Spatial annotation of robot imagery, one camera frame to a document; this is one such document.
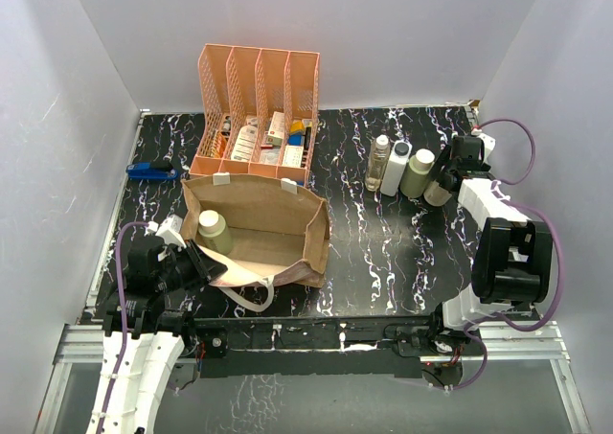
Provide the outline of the green bottle beige cap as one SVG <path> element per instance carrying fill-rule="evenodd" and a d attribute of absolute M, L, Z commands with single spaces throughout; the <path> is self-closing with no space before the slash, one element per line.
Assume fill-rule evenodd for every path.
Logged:
<path fill-rule="evenodd" d="M 435 155 L 427 148 L 419 149 L 409 159 L 399 184 L 400 191 L 406 197 L 416 199 L 423 194 L 434 162 Z"/>
<path fill-rule="evenodd" d="M 234 244 L 226 220 L 217 211 L 206 210 L 200 213 L 198 234 L 207 248 L 219 254 L 228 255 L 233 250 Z"/>
<path fill-rule="evenodd" d="M 432 181 L 423 193 L 426 203 L 434 207 L 442 207 L 451 197 L 452 193 L 437 181 Z"/>

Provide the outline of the white bottle dark grey cap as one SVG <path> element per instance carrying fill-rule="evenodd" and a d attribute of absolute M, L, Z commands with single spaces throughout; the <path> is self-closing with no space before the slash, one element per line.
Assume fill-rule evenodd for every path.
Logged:
<path fill-rule="evenodd" d="M 398 140 L 394 143 L 379 188 L 382 194 L 387 196 L 394 196 L 397 194 L 411 151 L 412 146 L 410 143 L 402 140 Z"/>

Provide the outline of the clear bottle amber liquid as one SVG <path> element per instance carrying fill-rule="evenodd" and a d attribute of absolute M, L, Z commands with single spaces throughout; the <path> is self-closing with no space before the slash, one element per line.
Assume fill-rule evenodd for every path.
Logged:
<path fill-rule="evenodd" d="M 390 154 L 390 140 L 381 134 L 372 145 L 365 177 L 365 187 L 370 192 L 376 192 L 381 184 Z"/>

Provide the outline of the brown canvas tote bag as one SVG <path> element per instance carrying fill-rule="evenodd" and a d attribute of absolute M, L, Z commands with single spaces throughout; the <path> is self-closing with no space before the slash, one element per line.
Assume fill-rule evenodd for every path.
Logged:
<path fill-rule="evenodd" d="M 330 230 L 324 198 L 289 179 L 229 172 L 184 180 L 182 190 L 181 236 L 227 267 L 210 286 L 262 312 L 281 286 L 325 284 Z M 201 215 L 208 211 L 226 223 L 232 240 L 226 254 L 205 234 Z"/>

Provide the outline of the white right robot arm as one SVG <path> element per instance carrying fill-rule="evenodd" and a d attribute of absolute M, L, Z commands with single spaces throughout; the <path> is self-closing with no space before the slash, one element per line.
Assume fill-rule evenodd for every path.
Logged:
<path fill-rule="evenodd" d="M 441 207 L 455 197 L 481 231 L 470 284 L 430 314 L 426 339 L 449 354 L 480 319 L 545 300 L 554 242 L 547 225 L 533 221 L 496 192 L 482 136 L 455 136 L 430 170 L 425 201 Z"/>

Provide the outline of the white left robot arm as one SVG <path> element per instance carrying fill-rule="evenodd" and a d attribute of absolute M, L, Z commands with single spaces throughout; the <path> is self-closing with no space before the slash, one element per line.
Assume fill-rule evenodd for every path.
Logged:
<path fill-rule="evenodd" d="M 227 262 L 192 240 L 165 243 L 159 237 L 134 242 L 124 260 L 106 302 L 90 433 L 152 432 L 180 357 L 193 357 L 200 373 L 206 358 L 226 353 L 225 331 L 198 329 L 190 312 L 167 308 L 165 297 L 209 285 L 228 272 Z"/>

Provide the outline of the blue stapler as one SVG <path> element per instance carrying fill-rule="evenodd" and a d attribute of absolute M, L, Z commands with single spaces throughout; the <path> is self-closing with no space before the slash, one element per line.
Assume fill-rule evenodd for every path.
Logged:
<path fill-rule="evenodd" d="M 178 171 L 165 161 L 134 163 L 127 166 L 125 172 L 133 180 L 165 181 L 178 177 Z"/>

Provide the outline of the white medicine box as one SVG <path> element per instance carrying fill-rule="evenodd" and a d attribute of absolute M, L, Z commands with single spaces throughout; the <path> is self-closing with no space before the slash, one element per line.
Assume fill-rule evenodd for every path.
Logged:
<path fill-rule="evenodd" d="M 240 162 L 249 162 L 252 158 L 258 138 L 258 129 L 255 126 L 243 126 L 233 146 L 230 159 Z"/>

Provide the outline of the orange items in organizer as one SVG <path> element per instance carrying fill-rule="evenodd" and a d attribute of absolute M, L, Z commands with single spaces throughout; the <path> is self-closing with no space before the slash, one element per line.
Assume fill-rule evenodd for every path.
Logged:
<path fill-rule="evenodd" d="M 224 114 L 218 127 L 208 135 L 206 155 L 213 158 L 222 158 L 225 154 L 231 136 L 231 116 Z"/>

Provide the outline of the white box with icons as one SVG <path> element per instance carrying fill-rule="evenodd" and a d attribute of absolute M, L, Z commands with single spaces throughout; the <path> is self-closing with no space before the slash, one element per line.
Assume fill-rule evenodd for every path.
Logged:
<path fill-rule="evenodd" d="M 300 168 L 304 156 L 303 146 L 287 145 L 284 149 L 282 165 L 284 167 Z"/>

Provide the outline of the yellow blue small boxes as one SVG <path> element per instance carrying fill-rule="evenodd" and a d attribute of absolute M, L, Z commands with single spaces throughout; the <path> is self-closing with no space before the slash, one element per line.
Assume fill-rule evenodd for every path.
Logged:
<path fill-rule="evenodd" d="M 308 149 L 313 123 L 310 119 L 296 120 L 292 123 L 287 144 Z"/>

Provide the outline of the white red small box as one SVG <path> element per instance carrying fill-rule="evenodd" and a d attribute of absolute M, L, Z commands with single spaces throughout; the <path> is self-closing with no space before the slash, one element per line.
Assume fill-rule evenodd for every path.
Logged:
<path fill-rule="evenodd" d="M 285 118 L 283 112 L 275 111 L 264 136 L 264 143 L 273 148 L 280 147 L 285 138 Z"/>

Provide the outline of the pink plastic file organizer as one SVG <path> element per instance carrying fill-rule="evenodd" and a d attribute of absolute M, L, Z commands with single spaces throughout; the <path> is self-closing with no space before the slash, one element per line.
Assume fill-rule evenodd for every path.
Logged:
<path fill-rule="evenodd" d="M 207 44 L 198 59 L 205 127 L 190 167 L 191 177 L 216 172 L 250 173 L 307 183 L 318 130 L 320 56 L 315 52 Z M 280 147 L 264 143 L 275 111 L 283 112 L 285 138 Z M 222 158 L 206 155 L 208 135 L 224 114 L 231 116 L 231 136 Z M 292 123 L 310 119 L 310 144 L 300 168 L 282 165 Z M 249 162 L 230 159 L 239 130 L 258 129 Z"/>

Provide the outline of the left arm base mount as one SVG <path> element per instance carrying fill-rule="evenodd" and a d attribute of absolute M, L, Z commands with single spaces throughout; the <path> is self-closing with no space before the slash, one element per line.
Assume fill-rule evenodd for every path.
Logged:
<path fill-rule="evenodd" d="M 228 333 L 222 328 L 187 329 L 182 334 L 185 345 L 181 356 L 202 360 L 222 358 L 228 352 Z"/>

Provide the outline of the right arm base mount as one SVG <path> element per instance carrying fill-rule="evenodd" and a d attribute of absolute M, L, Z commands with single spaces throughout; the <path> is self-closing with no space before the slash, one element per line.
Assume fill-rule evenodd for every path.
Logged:
<path fill-rule="evenodd" d="M 463 357 L 482 357 L 482 347 L 461 331 L 432 331 L 425 326 L 391 326 L 386 329 L 393 351 L 402 357 L 420 357 L 444 367 L 459 364 Z"/>

